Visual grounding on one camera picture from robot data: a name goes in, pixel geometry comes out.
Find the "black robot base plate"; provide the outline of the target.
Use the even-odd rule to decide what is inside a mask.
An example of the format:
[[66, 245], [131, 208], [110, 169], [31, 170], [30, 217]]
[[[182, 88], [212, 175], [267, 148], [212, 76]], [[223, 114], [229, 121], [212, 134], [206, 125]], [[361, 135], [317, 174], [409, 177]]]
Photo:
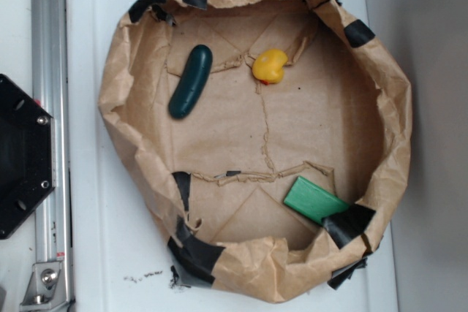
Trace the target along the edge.
[[54, 190], [53, 117], [1, 75], [1, 239]]

